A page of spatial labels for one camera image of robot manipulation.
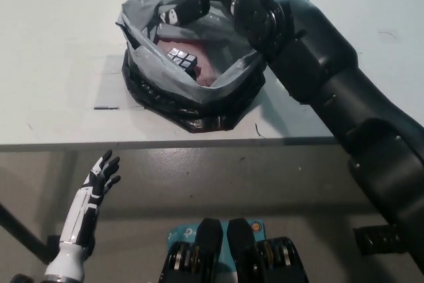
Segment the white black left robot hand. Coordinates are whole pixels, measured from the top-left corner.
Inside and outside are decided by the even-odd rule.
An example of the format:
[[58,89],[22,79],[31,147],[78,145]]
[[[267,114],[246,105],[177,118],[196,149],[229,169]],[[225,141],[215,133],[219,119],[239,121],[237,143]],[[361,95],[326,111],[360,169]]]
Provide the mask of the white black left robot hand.
[[106,193],[121,180],[116,173],[120,158],[108,150],[93,165],[77,190],[69,209],[60,242],[88,247],[94,238],[100,206]]

